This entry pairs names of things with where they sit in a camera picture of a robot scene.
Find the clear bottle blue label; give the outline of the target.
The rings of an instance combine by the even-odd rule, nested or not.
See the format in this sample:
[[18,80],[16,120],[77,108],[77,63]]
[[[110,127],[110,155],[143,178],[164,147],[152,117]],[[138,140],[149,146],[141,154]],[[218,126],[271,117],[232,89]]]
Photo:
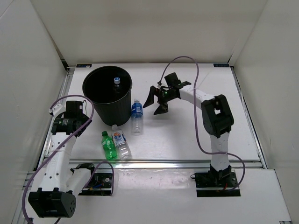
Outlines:
[[131,132],[133,135],[143,134],[143,107],[138,99],[131,107]]

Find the green soda bottle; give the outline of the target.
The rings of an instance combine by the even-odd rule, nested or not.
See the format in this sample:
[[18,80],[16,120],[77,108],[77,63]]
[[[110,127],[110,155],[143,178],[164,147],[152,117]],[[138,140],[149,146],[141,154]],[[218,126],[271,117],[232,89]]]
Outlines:
[[105,152],[105,157],[107,160],[115,160],[118,157],[113,139],[108,135],[107,131],[102,132],[102,148]]

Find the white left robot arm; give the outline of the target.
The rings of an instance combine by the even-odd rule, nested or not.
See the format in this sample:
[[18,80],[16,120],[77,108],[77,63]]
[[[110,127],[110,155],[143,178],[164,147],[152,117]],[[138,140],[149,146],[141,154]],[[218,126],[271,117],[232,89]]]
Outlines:
[[84,186],[92,187],[98,181],[92,163],[83,163],[69,168],[72,148],[77,137],[84,131],[75,133],[89,118],[82,112],[63,112],[59,114],[52,127],[52,146],[54,151],[62,147],[46,164],[46,170],[37,191],[31,191],[28,202],[41,218],[70,218],[76,208],[76,197]]

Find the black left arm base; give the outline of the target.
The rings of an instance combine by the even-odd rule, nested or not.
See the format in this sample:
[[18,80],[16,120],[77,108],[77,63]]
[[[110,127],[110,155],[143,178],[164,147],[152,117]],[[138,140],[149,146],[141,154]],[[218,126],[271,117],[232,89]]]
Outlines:
[[[111,172],[98,172],[98,168],[105,165],[105,168],[110,168]],[[112,196],[114,192],[114,168],[108,161],[102,161],[98,165],[92,163],[84,163],[78,165],[77,168],[87,168],[91,171],[92,178],[89,180],[86,187],[82,189],[79,196]]]

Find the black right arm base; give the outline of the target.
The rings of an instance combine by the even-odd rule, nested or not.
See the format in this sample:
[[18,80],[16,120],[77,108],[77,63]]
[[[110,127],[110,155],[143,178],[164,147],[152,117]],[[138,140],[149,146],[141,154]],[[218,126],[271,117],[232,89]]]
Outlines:
[[237,185],[235,172],[229,176],[216,181],[208,172],[194,173],[190,178],[195,181],[197,197],[239,197],[241,196]]

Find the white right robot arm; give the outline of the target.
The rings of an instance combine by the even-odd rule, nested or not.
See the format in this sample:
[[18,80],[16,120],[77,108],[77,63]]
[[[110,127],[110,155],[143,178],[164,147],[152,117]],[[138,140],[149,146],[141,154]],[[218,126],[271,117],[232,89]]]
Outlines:
[[211,152],[207,152],[212,156],[210,182],[217,187],[223,185],[231,173],[228,160],[228,137],[234,124],[227,98],[222,94],[214,96],[192,88],[190,83],[185,86],[173,86],[166,90],[151,86],[143,107],[152,105],[154,97],[157,97],[159,104],[154,112],[155,115],[167,113],[168,102],[176,98],[190,102],[195,109],[201,110],[203,126],[211,140]]

